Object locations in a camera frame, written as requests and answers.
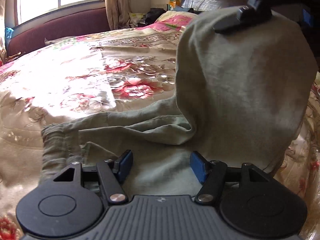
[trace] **black bag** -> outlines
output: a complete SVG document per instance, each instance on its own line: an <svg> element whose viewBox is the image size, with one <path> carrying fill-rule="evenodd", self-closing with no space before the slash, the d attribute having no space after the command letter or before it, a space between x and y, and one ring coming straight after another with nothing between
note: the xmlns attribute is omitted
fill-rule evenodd
<svg viewBox="0 0 320 240"><path fill-rule="evenodd" d="M150 11L146 14L146 25L153 24L164 13L165 10L162 8L151 8Z"/></svg>

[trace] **gray cloth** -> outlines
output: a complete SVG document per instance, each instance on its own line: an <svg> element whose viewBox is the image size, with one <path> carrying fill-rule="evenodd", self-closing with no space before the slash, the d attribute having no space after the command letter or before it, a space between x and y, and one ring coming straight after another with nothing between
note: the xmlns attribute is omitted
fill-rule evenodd
<svg viewBox="0 0 320 240"><path fill-rule="evenodd" d="M275 171L305 113L316 61L299 26L278 14L215 34L213 24L236 10L204 13L187 28L172 98L46 127L42 180L72 161L93 164L126 149L134 152L129 194L196 194L192 150L229 166Z"/></svg>

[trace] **round black pad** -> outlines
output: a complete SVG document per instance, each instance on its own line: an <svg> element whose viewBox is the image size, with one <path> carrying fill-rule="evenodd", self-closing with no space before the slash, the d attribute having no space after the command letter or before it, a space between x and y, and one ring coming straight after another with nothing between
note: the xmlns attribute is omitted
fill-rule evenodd
<svg viewBox="0 0 320 240"><path fill-rule="evenodd" d="M220 204L223 219L251 237L282 238L299 233L306 217L303 200L281 184L243 185Z"/></svg>
<svg viewBox="0 0 320 240"><path fill-rule="evenodd" d="M69 182L45 183L17 205L17 219L25 233L66 237L80 233L100 217L103 206L90 190Z"/></svg>

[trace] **window frame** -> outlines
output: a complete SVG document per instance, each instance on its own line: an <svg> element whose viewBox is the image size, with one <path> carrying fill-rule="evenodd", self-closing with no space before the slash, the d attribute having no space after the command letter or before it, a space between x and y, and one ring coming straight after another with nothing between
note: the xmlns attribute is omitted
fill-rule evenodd
<svg viewBox="0 0 320 240"><path fill-rule="evenodd" d="M59 9L66 8L66 7L69 7L69 6L78 5L78 4L85 4L85 3L89 3L89 2L93 2L93 1L101 1L101 0L83 0L83 1L79 1L79 2L69 3L69 4L66 4L66 5L61 5L61 0L58 0L58 7L57 8L54 8L54 9L49 10L49 11L46 11L41 15L44 15L44 14L49 13L49 12L57 11ZM20 0L14 0L14 3L15 3L14 4L14 7L15 7L15 19L14 19L14 22L15 22L16 26L19 26L19 25L24 23L24 22L21 22Z"/></svg>

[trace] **metal screw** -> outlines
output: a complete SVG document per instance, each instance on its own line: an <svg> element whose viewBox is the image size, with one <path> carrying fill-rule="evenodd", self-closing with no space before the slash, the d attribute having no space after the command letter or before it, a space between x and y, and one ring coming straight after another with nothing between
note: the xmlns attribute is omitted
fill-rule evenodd
<svg viewBox="0 0 320 240"><path fill-rule="evenodd" d="M126 199L126 195L123 194L113 194L110 196L110 200L113 202L122 202Z"/></svg>
<svg viewBox="0 0 320 240"><path fill-rule="evenodd" d="M200 202L205 202L205 203L210 202L213 200L213 196L210 194L202 194L202 195L198 196L198 200Z"/></svg>

